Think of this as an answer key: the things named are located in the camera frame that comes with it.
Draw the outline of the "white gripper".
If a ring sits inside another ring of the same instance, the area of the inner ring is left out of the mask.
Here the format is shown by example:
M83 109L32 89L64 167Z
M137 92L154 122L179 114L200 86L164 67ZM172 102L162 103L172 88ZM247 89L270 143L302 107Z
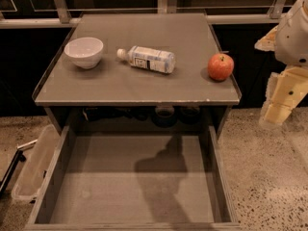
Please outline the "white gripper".
M308 0L296 0L273 27L254 44L261 51L274 51L286 68L268 80L266 101L260 114L265 126L282 125L308 94Z

